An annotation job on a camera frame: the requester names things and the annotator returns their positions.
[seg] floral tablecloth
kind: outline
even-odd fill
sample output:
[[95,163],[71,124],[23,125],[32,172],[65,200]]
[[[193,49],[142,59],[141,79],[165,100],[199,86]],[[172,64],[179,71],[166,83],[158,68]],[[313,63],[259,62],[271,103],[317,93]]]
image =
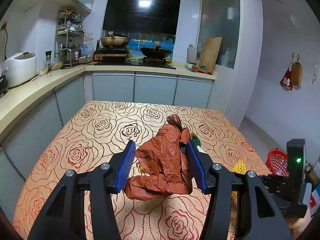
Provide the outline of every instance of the floral tablecloth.
[[[243,160],[247,170],[268,174],[268,169],[244,136],[219,111],[182,106],[91,101],[63,127],[29,175],[14,213],[13,226],[27,239],[49,194],[63,174],[93,170],[124,150],[128,140],[137,147],[156,135],[166,117],[178,114],[195,132],[214,162],[231,169]],[[141,174],[137,158],[129,176]],[[139,201],[123,192],[112,202],[122,240],[196,240],[200,237],[210,195],[203,195],[193,179],[191,195]],[[232,208],[228,239],[233,239],[236,211]],[[85,193],[85,227],[93,239],[90,194]]]

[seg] silver screw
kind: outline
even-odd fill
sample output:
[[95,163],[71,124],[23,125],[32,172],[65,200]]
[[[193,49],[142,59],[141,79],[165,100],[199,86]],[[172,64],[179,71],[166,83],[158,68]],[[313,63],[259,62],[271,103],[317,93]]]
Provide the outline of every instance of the silver screw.
[[221,170],[222,166],[219,163],[212,164],[212,168],[216,171]]
[[73,171],[73,170],[68,170],[68,171],[66,172],[66,176],[67,176],[67,177],[71,177],[71,176],[73,176],[73,174],[75,174],[75,171]]
[[256,176],[256,173],[254,171],[248,171],[248,176],[250,178],[254,178]]
[[103,169],[103,170],[107,170],[107,169],[110,168],[110,164],[109,163],[103,163],[103,164],[101,164],[100,168]]

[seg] crumpled paper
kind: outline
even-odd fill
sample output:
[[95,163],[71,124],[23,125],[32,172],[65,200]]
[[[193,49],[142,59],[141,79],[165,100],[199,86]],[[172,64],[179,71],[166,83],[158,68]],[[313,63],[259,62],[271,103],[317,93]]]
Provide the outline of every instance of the crumpled paper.
[[185,146],[190,139],[189,129],[182,128],[176,114],[167,117],[167,122],[135,152],[150,176],[133,176],[127,180],[124,193],[130,199],[145,201],[192,192],[192,173],[187,156],[180,151],[180,145]]

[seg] red plastic basket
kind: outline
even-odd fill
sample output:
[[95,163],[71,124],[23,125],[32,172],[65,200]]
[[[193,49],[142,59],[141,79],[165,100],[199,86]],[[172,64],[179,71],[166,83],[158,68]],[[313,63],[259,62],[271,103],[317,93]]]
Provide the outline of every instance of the red plastic basket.
[[288,155],[277,149],[268,153],[266,166],[275,175],[289,177],[288,172]]

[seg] rice cooker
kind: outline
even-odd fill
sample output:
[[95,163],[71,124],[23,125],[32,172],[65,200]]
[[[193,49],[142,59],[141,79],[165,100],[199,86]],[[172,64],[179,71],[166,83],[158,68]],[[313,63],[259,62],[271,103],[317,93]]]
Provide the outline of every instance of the rice cooker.
[[36,75],[36,54],[20,52],[2,63],[2,71],[7,77],[8,87],[16,87]]

